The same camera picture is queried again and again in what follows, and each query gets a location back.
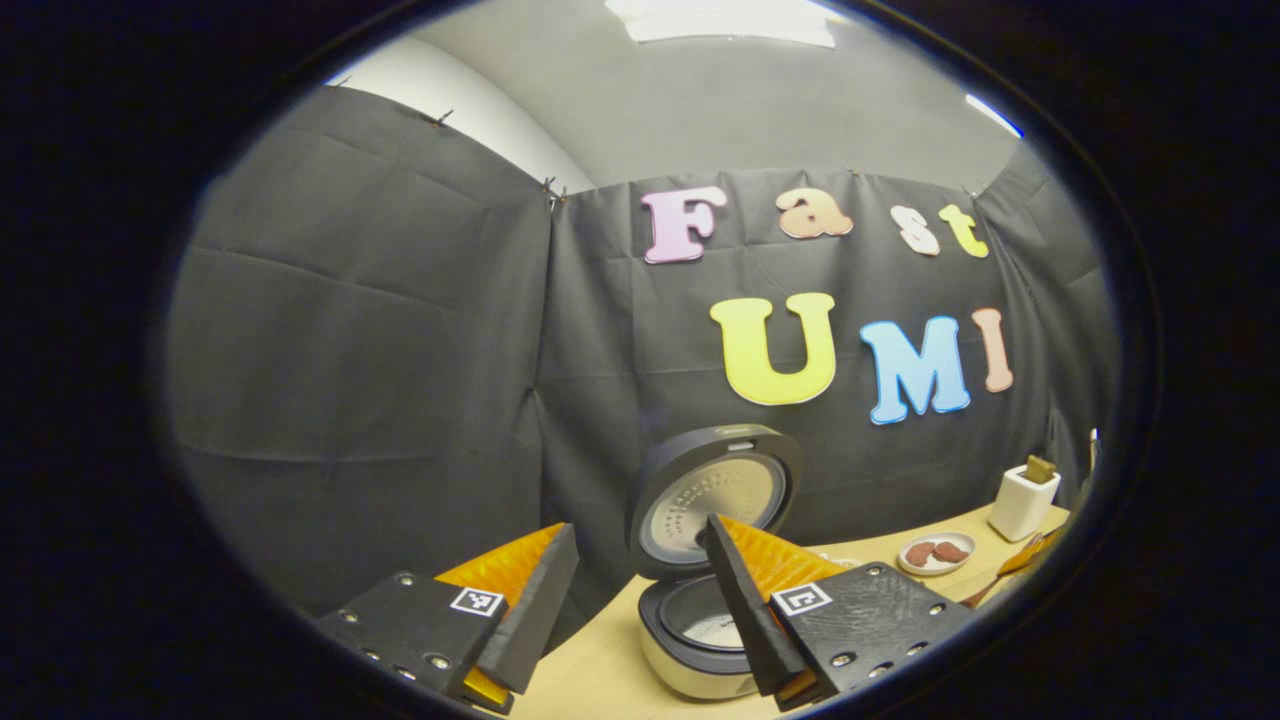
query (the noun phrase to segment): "ceiling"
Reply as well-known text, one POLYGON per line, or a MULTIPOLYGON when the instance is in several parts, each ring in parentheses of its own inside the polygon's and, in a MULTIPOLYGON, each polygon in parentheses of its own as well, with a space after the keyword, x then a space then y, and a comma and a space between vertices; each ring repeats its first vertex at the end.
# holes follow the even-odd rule
POLYGON ((749 168, 851 168, 979 192, 1018 141, 870 20, 835 50, 777 40, 637 45, 604 0, 485 0, 415 36, 509 95, 596 186, 749 168))

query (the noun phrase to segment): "ceiling light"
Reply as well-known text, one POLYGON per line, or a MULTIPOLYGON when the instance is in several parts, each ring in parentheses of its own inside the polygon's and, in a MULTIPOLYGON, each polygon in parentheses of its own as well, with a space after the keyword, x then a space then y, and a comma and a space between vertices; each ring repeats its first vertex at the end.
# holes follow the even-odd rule
POLYGON ((1023 131, 1015 128, 1012 123, 1006 120, 1000 113, 992 110, 991 106, 988 106, 982 100, 978 100, 973 95, 965 95, 964 101, 977 108, 983 115, 987 115, 988 118, 996 120, 996 123, 1000 124, 1000 127, 1007 129, 1014 137, 1023 136, 1023 131))
POLYGON ((608 0, 636 42, 678 37, 772 37, 835 47, 833 13, 810 0, 608 0))

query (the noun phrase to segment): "blue letter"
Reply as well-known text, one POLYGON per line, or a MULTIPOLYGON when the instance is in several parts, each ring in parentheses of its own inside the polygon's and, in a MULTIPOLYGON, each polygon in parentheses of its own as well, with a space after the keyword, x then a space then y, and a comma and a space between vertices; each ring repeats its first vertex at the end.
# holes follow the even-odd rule
POLYGON ((863 327, 859 334, 876 355, 876 382, 879 384, 879 404, 872 410, 873 423, 887 425, 906 418, 906 405, 902 405, 897 392, 900 382, 916 415, 924 415, 929 405, 929 391, 934 386, 937 392, 933 395, 933 409, 938 413, 969 405, 969 392, 964 388, 964 375, 960 373, 960 350, 956 347, 959 329, 960 324, 955 318, 938 315, 929 319, 924 325, 924 347, 916 355, 911 341, 906 340, 896 323, 882 322, 863 327))

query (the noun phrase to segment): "wooden table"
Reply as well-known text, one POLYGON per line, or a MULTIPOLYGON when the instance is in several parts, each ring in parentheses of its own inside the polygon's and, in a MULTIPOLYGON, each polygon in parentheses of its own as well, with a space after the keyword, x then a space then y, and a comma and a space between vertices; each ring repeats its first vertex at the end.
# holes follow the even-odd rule
MULTIPOLYGON (((934 592, 961 601, 980 591, 996 578, 996 570, 1027 541, 1005 541, 987 524, 991 506, 901 533, 860 541, 813 546, 832 560, 851 559, 859 562, 887 562, 897 566, 902 544, 927 533, 956 530, 974 538, 973 556, 952 573, 920 578, 934 592)), ((1068 511, 1051 507, 1041 532, 1066 521, 1068 511)), ((989 601, 1007 580, 1001 580, 983 602, 989 601)), ((649 720, 659 717, 765 719, 778 717, 773 698, 749 694, 728 701, 691 701, 681 698, 662 683, 640 653, 644 632, 636 603, 640 593, 653 580, 632 578, 581 630, 552 651, 534 671, 529 692, 516 697, 513 720, 563 720, 573 717, 611 717, 614 720, 649 720)))

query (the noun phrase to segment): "foam letter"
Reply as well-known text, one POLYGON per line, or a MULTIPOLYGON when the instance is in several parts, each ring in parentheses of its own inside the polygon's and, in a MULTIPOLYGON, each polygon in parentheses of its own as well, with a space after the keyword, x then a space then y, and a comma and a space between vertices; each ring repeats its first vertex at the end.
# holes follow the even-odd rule
POLYGON ((975 238, 973 231, 969 229, 975 227, 973 218, 961 213, 960 208, 955 205, 947 205, 942 210, 938 210, 938 217, 951 225, 951 232, 955 233, 956 242, 960 243, 960 247, 964 247, 965 252, 974 258, 987 256, 987 243, 975 238))
POLYGON ((902 240, 906 241, 908 247, 920 255, 938 254, 938 238, 925 229, 928 223, 924 222, 924 215, 918 210, 895 205, 888 209, 888 214, 893 217, 897 227, 902 228, 902 240))
POLYGON ((838 236, 854 229, 854 219, 845 215, 836 199, 820 190, 801 187, 778 196, 778 210, 785 210, 778 218, 782 232, 804 240, 822 233, 838 236))
POLYGON ((975 310, 973 322, 982 331, 982 345, 987 348, 987 389, 1000 392, 1014 384, 1014 372, 1009 369, 1005 356, 1005 337, 1000 334, 1000 310, 983 307, 975 310))
POLYGON ((733 392, 759 405, 792 405, 822 395, 836 377, 836 346, 827 313, 836 301, 823 292, 787 299, 787 310, 800 315, 809 361, 799 373, 782 374, 769 363, 764 319, 773 304, 759 297, 726 300, 712 305, 712 319, 724 338, 724 374, 733 392))
POLYGON ((929 405, 929 392, 934 388, 933 409, 938 413, 960 410, 969 405, 969 392, 964 388, 960 372, 960 350, 955 318, 940 315, 924 325, 924 346, 916 355, 911 341, 896 323, 881 322, 864 325, 859 333, 876 355, 876 382, 879 402, 872 410, 872 423, 887 425, 906 418, 906 405, 899 395, 901 383, 916 415, 923 415, 929 405))
POLYGON ((710 237, 716 229, 716 218, 708 202, 723 208, 728 202, 724 191, 716 187, 695 187, 694 190, 672 190, 669 192, 650 192, 640 199, 653 213, 653 247, 645 254, 648 263, 678 263, 696 260, 703 256, 703 246, 689 240, 692 228, 701 237, 710 237), (685 210, 685 204, 694 206, 685 210))

